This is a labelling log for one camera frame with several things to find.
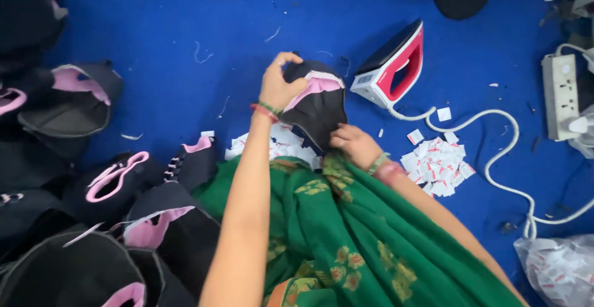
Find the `bangle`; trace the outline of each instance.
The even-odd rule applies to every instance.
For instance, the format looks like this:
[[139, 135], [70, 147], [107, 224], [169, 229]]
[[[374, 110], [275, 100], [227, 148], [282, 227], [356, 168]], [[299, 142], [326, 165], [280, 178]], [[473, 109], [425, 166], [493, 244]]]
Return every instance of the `bangle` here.
[[264, 108], [263, 106], [254, 103], [251, 104], [249, 107], [252, 108], [252, 111], [257, 111], [259, 113], [267, 115], [272, 120], [273, 124], [278, 122], [278, 117], [272, 112], [270, 112], [268, 109]]
[[387, 164], [380, 166], [373, 176], [382, 182], [382, 184], [390, 186], [392, 180], [397, 175], [401, 174], [406, 174], [401, 165], [399, 165], [397, 162], [388, 162]]
[[263, 108], [265, 108], [266, 110], [268, 110], [269, 112], [271, 112], [272, 114], [274, 114], [276, 117], [278, 117], [282, 113], [282, 111], [279, 111], [279, 110], [273, 108], [272, 106], [264, 103], [263, 101], [258, 101], [256, 103], [256, 105], [262, 106]]
[[375, 170], [377, 170], [377, 168], [388, 158], [390, 157], [390, 153], [389, 152], [383, 152], [380, 157], [378, 157], [375, 162], [373, 162], [373, 164], [369, 167], [369, 170], [367, 170], [367, 174], [373, 175], [375, 174]]

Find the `hand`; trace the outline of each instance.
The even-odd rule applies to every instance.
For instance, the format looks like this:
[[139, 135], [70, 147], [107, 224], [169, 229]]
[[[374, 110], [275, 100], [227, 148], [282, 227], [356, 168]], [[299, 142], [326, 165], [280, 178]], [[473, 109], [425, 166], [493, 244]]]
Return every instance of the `hand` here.
[[278, 53], [262, 77], [262, 89], [260, 90], [259, 100], [279, 111], [284, 110], [291, 99], [307, 87], [307, 80], [303, 77], [296, 79], [293, 83], [285, 82], [281, 67], [286, 62], [302, 63], [303, 60], [293, 53]]
[[369, 170], [384, 152], [371, 136], [347, 124], [338, 124], [330, 134], [330, 145], [342, 149], [346, 158], [363, 171]]

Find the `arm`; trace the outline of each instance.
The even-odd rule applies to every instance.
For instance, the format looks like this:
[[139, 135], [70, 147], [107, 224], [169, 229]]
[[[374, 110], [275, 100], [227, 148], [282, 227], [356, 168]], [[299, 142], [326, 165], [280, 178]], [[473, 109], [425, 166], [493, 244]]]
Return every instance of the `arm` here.
[[[380, 146], [375, 143], [375, 140], [371, 136], [351, 125], [339, 124], [339, 129], [332, 133], [330, 144], [335, 148], [342, 149], [346, 157], [363, 171], [367, 171], [373, 162], [383, 153]], [[425, 213], [436, 225], [442, 227], [452, 235], [475, 257], [480, 259], [514, 293], [524, 306], [529, 307], [528, 303], [518, 293], [495, 259], [447, 208], [443, 207], [433, 198], [427, 197], [427, 194], [404, 174], [395, 176], [389, 186], [413, 206]]]
[[[284, 109], [307, 85], [305, 79], [291, 84], [283, 80], [281, 67], [287, 61], [303, 62], [292, 53], [280, 53], [262, 80], [260, 101], [277, 110]], [[200, 296], [201, 307], [258, 307], [262, 303], [270, 223], [272, 123], [263, 113], [252, 116], [225, 206], [217, 250]]]

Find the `green bangle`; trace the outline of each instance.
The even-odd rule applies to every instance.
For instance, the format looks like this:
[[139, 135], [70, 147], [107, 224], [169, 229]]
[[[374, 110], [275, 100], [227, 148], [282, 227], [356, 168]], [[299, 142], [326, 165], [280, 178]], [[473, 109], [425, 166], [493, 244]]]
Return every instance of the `green bangle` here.
[[377, 168], [386, 160], [390, 157], [390, 153], [389, 152], [384, 152], [380, 155], [380, 157], [378, 157], [375, 162], [373, 162], [373, 164], [371, 165], [371, 167], [369, 167], [369, 170], [367, 170], [367, 174], [373, 175], [375, 174], [375, 170], [377, 170]]
[[276, 115], [277, 117], [280, 116], [280, 114], [282, 113], [282, 111], [279, 111], [262, 101], [258, 101], [256, 104], [258, 104], [259, 106], [262, 106], [266, 110], [269, 110], [272, 114]]

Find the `green sari with floral print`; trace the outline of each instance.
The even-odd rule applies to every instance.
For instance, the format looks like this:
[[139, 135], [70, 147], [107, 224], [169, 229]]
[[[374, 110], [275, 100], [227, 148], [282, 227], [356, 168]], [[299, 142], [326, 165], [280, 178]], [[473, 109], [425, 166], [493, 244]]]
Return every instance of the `green sari with floral print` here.
[[[238, 161], [192, 193], [213, 217], [223, 216]], [[522, 306], [453, 237], [338, 152], [322, 174], [276, 159], [270, 180], [264, 305], [283, 283], [278, 307]]]

